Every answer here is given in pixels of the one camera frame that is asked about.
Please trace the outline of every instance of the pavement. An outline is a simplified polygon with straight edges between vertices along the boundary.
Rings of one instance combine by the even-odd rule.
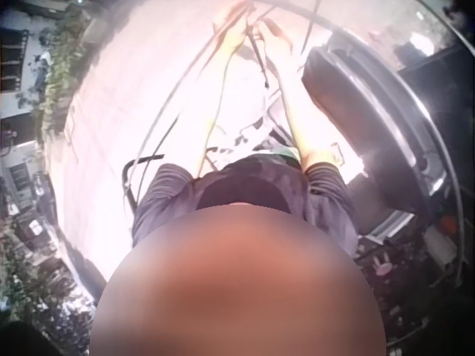
[[[110,33],[73,99],[65,132],[46,142],[46,166],[65,239],[63,251],[95,295],[100,295],[131,250],[133,216],[124,199],[122,168],[136,158],[167,96],[212,36],[213,13],[229,2],[141,0],[118,8],[108,19]],[[314,6],[313,0],[291,2],[309,10]],[[258,11],[268,8],[268,4],[258,4]],[[446,45],[444,27],[414,0],[323,1],[319,15],[362,37],[395,70],[403,65],[393,48],[407,42],[413,31],[431,38],[436,51]],[[295,46],[301,47],[306,19],[281,9],[269,17],[282,24]],[[309,47],[320,44],[328,34],[314,26]],[[374,41],[374,34],[384,38],[384,43]],[[230,139],[260,117],[262,78],[250,48],[246,43],[230,64],[218,121],[222,130],[213,133],[214,140]],[[158,121],[143,156],[153,152],[180,112],[202,63],[191,71]],[[166,152],[168,144],[165,141],[158,153]],[[145,187],[156,169],[157,165],[151,166]],[[132,180],[134,192],[140,173],[141,168]]]

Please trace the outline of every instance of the hand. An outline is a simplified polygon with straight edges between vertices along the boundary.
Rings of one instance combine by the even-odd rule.
[[[233,54],[239,49],[246,39],[247,19],[254,9],[254,5],[244,0],[223,9],[215,16],[213,20],[214,33],[222,31],[217,38],[219,49],[229,54]]]
[[[297,61],[293,58],[293,43],[271,19],[262,19],[258,23],[259,36],[264,41],[269,69],[278,76],[285,70],[297,71]]]

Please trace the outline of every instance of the short sleeve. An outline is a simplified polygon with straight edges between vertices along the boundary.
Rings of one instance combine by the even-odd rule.
[[[134,247],[173,217],[170,207],[178,204],[179,194],[192,181],[191,174],[178,165],[160,166],[135,213],[132,226]]]
[[[316,227],[334,239],[350,256],[356,252],[358,234],[353,203],[338,169],[329,163],[312,165],[309,180],[307,217]]]

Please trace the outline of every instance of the fabric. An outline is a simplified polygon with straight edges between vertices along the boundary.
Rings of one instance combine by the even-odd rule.
[[[321,229],[350,256],[356,251],[353,205],[338,169],[318,163],[302,174],[296,159],[277,154],[255,154],[200,179],[177,165],[162,165],[137,209],[133,244],[171,219],[232,202],[295,215]]]

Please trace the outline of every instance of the wall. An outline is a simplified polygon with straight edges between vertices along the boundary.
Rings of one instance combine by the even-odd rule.
[[[41,170],[41,165],[36,158],[36,142],[26,142],[22,145],[13,146],[10,153],[0,159],[0,175],[5,179],[8,190],[18,208],[23,209],[31,205],[32,195],[30,189],[16,191],[15,184],[8,168],[21,163],[26,163],[30,178]]]
[[[21,92],[31,99],[37,99],[37,95],[28,93],[28,89],[33,87],[36,81],[36,69],[39,63],[35,63],[35,56],[41,55],[45,51],[39,43],[39,33],[46,27],[54,29],[55,20],[46,19],[41,16],[29,16],[21,11],[9,9],[2,13],[0,27],[11,30],[30,31],[23,62]],[[0,118],[31,111],[31,106],[29,105],[25,105],[22,109],[18,107],[18,99],[15,97],[17,93],[19,92],[3,93],[0,95]]]

